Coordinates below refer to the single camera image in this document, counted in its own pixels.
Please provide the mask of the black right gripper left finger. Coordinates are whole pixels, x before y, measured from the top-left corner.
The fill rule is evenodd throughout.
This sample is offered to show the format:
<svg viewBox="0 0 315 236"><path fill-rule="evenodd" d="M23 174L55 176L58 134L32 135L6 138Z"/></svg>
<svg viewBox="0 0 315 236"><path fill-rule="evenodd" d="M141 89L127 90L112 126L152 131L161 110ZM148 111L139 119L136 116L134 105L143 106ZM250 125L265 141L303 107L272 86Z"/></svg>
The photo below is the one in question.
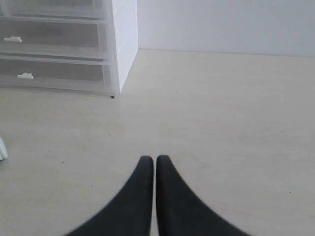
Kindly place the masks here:
<svg viewBox="0 0 315 236"><path fill-rule="evenodd" d="M117 195L69 236L148 236L151 230L154 163L140 157L132 175Z"/></svg>

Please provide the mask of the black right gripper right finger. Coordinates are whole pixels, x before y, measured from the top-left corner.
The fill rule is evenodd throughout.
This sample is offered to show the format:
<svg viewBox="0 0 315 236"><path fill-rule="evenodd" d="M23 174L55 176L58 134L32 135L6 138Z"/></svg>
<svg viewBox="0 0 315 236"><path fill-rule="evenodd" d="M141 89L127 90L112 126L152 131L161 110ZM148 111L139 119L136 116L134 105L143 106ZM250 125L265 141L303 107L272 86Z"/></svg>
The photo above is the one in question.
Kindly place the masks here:
<svg viewBox="0 0 315 236"><path fill-rule="evenodd" d="M247 236L204 204L168 155L157 157L156 212L160 236Z"/></svg>

